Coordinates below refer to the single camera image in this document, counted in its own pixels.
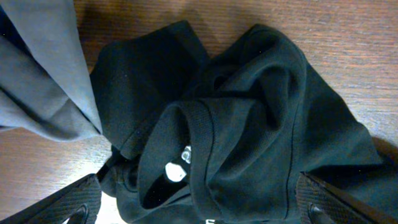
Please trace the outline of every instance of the wood grain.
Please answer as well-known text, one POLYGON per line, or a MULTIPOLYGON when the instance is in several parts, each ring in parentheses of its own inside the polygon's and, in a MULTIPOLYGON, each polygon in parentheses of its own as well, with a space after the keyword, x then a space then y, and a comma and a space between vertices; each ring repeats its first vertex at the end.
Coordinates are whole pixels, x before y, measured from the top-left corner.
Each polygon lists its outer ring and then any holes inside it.
MULTIPOLYGON (((181 19, 191 23, 211 56, 255 23, 275 27, 304 51, 373 136, 398 145, 396 0, 82 0, 75 9, 90 70, 106 44, 181 19)), ((17 129, 0 133, 0 153, 1 219, 95 172, 109 156, 109 143, 57 143, 17 129)), ((110 223, 104 217, 114 209, 101 209, 98 223, 110 223)))

